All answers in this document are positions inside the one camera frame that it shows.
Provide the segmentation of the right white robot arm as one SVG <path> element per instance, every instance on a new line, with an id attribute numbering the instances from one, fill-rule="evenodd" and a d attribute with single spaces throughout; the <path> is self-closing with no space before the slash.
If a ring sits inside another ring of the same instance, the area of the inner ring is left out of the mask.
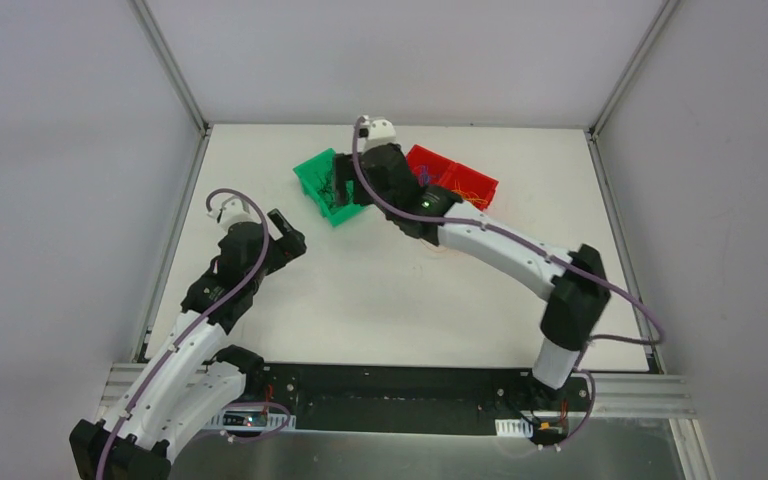
<path id="1" fill-rule="evenodd" d="M 338 205 L 375 205 L 406 236 L 470 255 L 545 301 L 543 341 L 527 393 L 543 410 L 565 400 L 566 381 L 611 298 L 595 248 L 558 249 L 509 230 L 453 191 L 421 184 L 393 143 L 357 159 L 337 154 L 332 171 Z"/>

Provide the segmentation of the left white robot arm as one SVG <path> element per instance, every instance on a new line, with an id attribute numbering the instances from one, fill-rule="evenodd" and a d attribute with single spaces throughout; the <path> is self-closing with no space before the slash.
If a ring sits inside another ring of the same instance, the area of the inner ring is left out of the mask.
<path id="1" fill-rule="evenodd" d="M 225 233 L 219 253 L 187 290 L 162 352 L 101 419 L 81 420 L 71 431 L 80 478 L 166 479 L 183 448 L 226 406 L 254 403 L 269 412 L 264 359 L 229 335 L 264 279 L 305 254 L 305 237 L 277 209 L 264 217 L 279 237 L 237 204 L 214 216 Z"/>

